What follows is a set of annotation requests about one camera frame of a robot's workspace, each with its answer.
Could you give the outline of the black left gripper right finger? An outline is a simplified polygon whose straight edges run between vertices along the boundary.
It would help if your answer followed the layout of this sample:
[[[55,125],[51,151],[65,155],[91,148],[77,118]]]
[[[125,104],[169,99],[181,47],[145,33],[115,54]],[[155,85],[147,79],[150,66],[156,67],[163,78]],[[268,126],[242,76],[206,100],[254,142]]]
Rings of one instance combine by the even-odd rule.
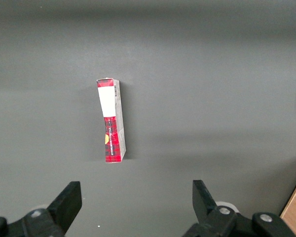
[[[217,205],[202,180],[194,180],[192,204],[198,222],[185,237],[294,237],[295,233],[277,215],[257,212],[251,219],[231,207]]]

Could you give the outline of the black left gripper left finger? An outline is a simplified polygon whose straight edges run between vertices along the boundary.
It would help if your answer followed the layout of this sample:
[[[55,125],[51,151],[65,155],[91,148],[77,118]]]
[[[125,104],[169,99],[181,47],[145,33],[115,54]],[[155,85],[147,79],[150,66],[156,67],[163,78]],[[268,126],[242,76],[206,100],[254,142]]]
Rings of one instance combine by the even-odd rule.
[[[47,208],[36,208],[10,224],[0,217],[0,237],[64,237],[81,207],[80,182],[69,182]]]

